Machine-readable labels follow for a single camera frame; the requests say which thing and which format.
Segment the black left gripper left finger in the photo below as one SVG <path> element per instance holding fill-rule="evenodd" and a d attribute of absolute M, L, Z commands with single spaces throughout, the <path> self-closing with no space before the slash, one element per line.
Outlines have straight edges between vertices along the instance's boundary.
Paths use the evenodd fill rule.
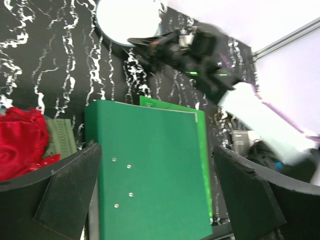
<path fill-rule="evenodd" d="M 2 240 L 79 240 L 102 160 L 98 143 L 0 183 Z"/>

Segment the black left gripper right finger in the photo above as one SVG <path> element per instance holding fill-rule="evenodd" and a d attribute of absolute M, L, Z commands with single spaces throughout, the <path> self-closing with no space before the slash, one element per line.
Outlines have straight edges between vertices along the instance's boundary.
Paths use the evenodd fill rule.
<path fill-rule="evenodd" d="M 216 146 L 216 173 L 237 240 L 318 240 L 320 188 Z"/>

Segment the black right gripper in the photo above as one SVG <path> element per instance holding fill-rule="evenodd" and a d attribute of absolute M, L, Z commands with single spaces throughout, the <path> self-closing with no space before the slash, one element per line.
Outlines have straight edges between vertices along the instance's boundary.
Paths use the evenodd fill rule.
<path fill-rule="evenodd" d="M 197 27 L 188 46 L 182 46 L 179 38 L 180 33 L 175 30 L 153 37 L 131 37 L 127 41 L 140 50 L 159 46 L 160 59 L 194 79 L 194 87 L 210 100 L 221 100 L 227 91 L 235 89 L 240 78 L 216 62 L 223 38 L 219 29 L 206 31 Z"/>

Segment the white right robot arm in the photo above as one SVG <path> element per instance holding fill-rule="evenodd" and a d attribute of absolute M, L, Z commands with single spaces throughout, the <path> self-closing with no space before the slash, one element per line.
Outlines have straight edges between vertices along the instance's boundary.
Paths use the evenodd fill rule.
<path fill-rule="evenodd" d="M 222 146 L 213 152 L 235 238 L 317 240 L 320 138 L 305 134 L 214 60 L 222 37 L 218 28 L 190 27 L 128 42 L 152 71 L 165 64 L 194 79 L 197 90 L 262 138 L 247 157 Z"/>

